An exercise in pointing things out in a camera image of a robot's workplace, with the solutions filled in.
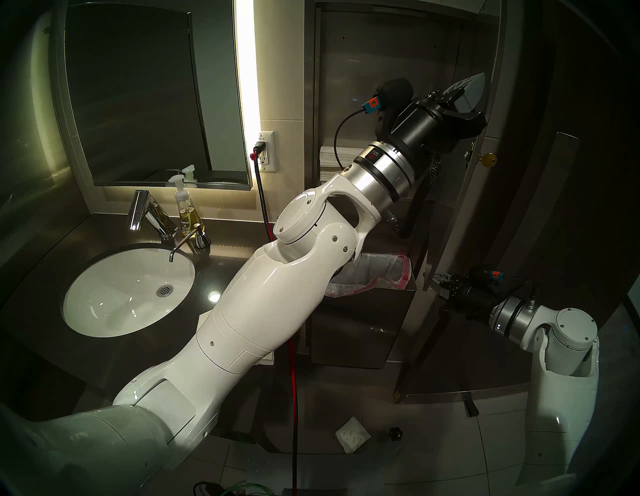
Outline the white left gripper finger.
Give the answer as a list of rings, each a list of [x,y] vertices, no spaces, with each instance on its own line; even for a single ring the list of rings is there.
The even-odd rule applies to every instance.
[[[452,84],[443,93],[435,98],[439,104],[450,104],[453,106],[475,106],[476,105],[476,77],[468,77]]]
[[[475,138],[487,126],[484,113],[479,109],[479,103],[485,89],[485,74],[475,76],[475,106],[453,106],[440,104],[442,121],[442,137],[440,150],[451,151],[462,140]]]

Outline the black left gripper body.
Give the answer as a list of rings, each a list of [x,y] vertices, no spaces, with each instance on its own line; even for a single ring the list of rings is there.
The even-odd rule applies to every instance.
[[[408,161],[426,161],[453,150],[451,127],[430,99],[415,99],[397,117],[387,143]]]

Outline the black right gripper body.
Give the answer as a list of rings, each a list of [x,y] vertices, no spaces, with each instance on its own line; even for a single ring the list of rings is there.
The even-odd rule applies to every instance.
[[[497,284],[492,281],[457,278],[452,290],[452,307],[469,320],[490,320],[496,306]]]

